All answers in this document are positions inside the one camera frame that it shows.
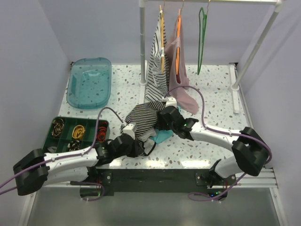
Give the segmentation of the green hanger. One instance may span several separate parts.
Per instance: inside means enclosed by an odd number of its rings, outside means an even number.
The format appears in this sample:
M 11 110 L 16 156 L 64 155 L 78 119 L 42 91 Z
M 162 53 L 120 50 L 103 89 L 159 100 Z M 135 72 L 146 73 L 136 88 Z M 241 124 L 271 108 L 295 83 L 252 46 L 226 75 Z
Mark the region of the green hanger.
M 206 38 L 206 27 L 207 27 L 207 16 L 209 10 L 210 0 L 208 0 L 207 7 L 204 9 L 201 7 L 198 13 L 198 21 L 199 21 L 199 32 L 198 32 L 198 68 L 197 75 L 200 74 L 202 63 L 203 63 L 203 55 L 204 55 L 204 45 Z

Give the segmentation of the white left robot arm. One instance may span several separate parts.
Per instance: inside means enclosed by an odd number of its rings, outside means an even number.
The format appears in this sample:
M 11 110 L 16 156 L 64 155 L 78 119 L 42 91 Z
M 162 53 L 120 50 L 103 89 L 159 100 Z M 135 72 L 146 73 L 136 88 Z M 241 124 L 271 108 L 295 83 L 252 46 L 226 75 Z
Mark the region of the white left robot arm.
M 67 181 L 92 185 L 97 181 L 97 172 L 91 167 L 109 164 L 122 156 L 135 158 L 143 154 L 141 142 L 128 134 L 71 152 L 44 153 L 35 149 L 13 166 L 17 193 L 24 196 L 45 185 Z

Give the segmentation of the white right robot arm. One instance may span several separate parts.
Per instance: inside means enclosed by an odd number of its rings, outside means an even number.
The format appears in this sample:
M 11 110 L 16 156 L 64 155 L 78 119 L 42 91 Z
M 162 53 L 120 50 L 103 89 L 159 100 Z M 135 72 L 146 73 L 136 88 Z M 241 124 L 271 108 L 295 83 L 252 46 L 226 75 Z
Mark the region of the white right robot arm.
M 173 106 L 159 111 L 157 116 L 159 130 L 172 130 L 181 139 L 211 143 L 233 153 L 230 158 L 217 160 L 208 172 L 200 176 L 210 185 L 220 185 L 237 173 L 256 177 L 271 159 L 269 147 L 251 127 L 243 130 L 210 128 L 197 119 L 184 118 Z

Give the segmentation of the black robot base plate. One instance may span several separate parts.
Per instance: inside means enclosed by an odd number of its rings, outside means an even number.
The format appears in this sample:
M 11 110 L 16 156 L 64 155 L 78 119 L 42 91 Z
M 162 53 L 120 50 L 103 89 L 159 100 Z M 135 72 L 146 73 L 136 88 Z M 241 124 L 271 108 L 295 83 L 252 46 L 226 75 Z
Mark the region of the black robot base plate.
M 210 179 L 209 169 L 94 169 L 83 182 L 94 188 L 80 189 L 80 194 L 96 196 L 104 186 L 104 195 L 122 193 L 206 193 L 217 186 L 223 189 L 234 184 L 236 176 Z

